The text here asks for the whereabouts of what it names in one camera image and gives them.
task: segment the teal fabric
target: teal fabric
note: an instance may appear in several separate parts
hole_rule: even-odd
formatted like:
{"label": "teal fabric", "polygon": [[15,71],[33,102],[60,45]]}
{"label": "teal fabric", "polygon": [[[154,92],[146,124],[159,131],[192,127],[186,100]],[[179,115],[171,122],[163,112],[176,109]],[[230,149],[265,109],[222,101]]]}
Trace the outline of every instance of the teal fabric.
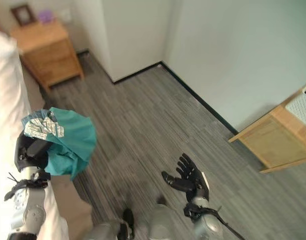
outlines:
{"label": "teal fabric", "polygon": [[96,131],[89,117],[55,107],[50,112],[50,118],[64,128],[64,135],[47,134],[46,140],[54,144],[47,151],[45,171],[54,176],[70,174],[72,180],[89,164],[97,141]]}

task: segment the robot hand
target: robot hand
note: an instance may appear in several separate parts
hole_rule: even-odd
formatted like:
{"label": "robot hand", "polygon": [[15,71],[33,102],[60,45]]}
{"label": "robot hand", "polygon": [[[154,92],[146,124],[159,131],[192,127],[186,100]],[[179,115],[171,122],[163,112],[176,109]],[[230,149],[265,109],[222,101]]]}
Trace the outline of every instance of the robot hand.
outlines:
{"label": "robot hand", "polygon": [[162,172],[163,179],[172,188],[186,193],[186,199],[190,203],[195,197],[203,197],[209,200],[209,184],[203,172],[185,153],[179,157],[176,171],[181,178],[173,177],[166,171]]}

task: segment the wooden furniture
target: wooden furniture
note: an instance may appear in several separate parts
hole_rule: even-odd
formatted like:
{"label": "wooden furniture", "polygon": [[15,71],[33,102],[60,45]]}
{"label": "wooden furniture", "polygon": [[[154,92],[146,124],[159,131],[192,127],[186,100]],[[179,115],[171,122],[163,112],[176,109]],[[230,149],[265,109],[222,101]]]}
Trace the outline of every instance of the wooden furniture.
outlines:
{"label": "wooden furniture", "polygon": [[285,109],[301,92],[228,140],[231,143],[238,139],[251,150],[266,167],[261,173],[306,163],[306,125]]}
{"label": "wooden furniture", "polygon": [[58,21],[16,27],[10,35],[17,40],[23,63],[47,92],[74,76],[84,79],[68,32]]}

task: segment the nightstand drawer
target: nightstand drawer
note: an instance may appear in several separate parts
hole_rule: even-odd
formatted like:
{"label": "nightstand drawer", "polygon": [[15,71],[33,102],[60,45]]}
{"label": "nightstand drawer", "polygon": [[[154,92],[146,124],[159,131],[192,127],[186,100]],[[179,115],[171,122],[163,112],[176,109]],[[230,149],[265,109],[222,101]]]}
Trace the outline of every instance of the nightstand drawer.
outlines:
{"label": "nightstand drawer", "polygon": [[66,40],[33,50],[25,58],[34,64],[36,70],[44,69],[52,63],[62,61],[70,56],[71,52]]}
{"label": "nightstand drawer", "polygon": [[79,74],[79,69],[75,61],[67,56],[45,64],[38,72],[41,80],[50,86]]}

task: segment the black strap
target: black strap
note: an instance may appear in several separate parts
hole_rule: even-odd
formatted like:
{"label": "black strap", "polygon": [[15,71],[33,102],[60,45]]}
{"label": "black strap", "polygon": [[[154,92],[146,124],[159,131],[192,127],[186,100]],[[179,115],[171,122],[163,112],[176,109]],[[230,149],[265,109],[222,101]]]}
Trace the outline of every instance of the black strap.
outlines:
{"label": "black strap", "polygon": [[230,230],[237,238],[240,240],[246,240],[241,234],[229,226],[229,224],[225,222],[223,218],[221,218],[218,211],[208,207],[200,207],[191,202],[188,203],[184,208],[184,215],[190,218],[193,222],[197,221],[204,214],[211,214],[215,216],[220,221],[220,223],[227,227],[227,229]]}
{"label": "black strap", "polygon": [[9,191],[5,196],[4,196],[4,201],[7,201],[15,195],[16,191],[19,189],[25,189],[25,188],[31,188],[31,189],[45,189],[48,186],[48,180],[51,179],[51,174],[48,172],[45,172],[43,169],[38,170],[34,175],[31,176],[31,179],[22,179],[21,181],[17,181],[14,176],[9,173],[13,181],[16,182],[16,185],[12,187],[11,191]]}

